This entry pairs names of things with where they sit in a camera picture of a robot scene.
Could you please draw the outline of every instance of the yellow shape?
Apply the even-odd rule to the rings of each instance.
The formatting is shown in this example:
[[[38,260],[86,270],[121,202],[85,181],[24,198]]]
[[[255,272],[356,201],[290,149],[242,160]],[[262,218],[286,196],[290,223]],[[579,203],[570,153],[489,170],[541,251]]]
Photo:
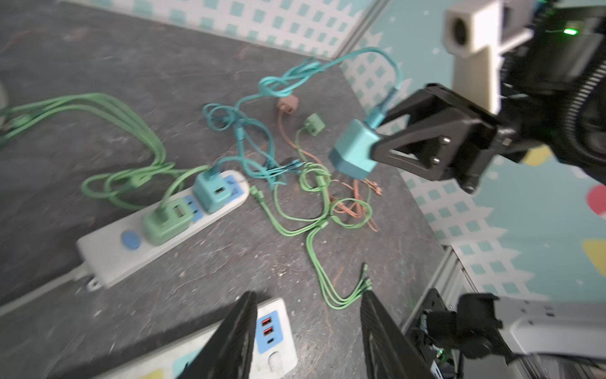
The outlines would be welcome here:
[[[541,145],[539,147],[535,147],[534,149],[530,149],[524,159],[522,159],[523,163],[526,163],[529,166],[540,166],[545,163],[549,158],[553,156],[553,152],[547,145]]]
[[[585,240],[583,250],[598,272],[606,277],[606,240]]]
[[[144,377],[141,377],[139,379],[164,379],[164,373],[162,371],[162,369],[157,369],[154,372],[151,372],[149,374],[147,374]]]

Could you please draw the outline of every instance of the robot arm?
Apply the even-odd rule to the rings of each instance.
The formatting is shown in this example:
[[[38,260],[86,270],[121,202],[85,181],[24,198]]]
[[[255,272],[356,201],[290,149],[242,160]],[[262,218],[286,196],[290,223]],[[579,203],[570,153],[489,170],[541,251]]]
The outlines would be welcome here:
[[[519,162],[547,144],[606,183],[606,7],[553,4],[452,6],[444,29],[451,89],[429,84],[394,106],[382,123],[408,115],[407,128],[361,154],[425,179],[455,178],[473,193],[495,155]]]

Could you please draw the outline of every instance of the mounting hole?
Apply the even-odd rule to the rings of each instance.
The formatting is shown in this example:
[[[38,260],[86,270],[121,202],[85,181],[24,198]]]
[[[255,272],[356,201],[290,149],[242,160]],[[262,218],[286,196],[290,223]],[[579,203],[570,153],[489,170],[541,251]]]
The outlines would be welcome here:
[[[454,41],[461,46],[464,46],[467,43],[467,27],[460,18],[454,22],[453,37]]]
[[[96,291],[98,289],[100,289],[103,285],[101,284],[101,281],[98,280],[96,277],[92,278],[87,284],[86,284],[86,289],[89,292],[93,292]]]

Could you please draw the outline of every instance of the brown plug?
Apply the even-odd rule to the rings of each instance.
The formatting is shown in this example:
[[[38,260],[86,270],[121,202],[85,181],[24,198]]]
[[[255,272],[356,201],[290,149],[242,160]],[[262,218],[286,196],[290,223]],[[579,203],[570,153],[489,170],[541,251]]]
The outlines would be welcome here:
[[[299,98],[295,95],[278,99],[278,109],[287,115],[292,115],[299,108]]]

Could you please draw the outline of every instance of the blue power button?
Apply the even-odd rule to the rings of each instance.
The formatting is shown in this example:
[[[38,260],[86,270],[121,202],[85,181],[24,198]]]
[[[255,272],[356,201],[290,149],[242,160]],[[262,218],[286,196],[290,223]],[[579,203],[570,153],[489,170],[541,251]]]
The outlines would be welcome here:
[[[122,238],[122,244],[129,250],[136,250],[141,246],[141,239],[132,230],[123,231],[120,237]]]

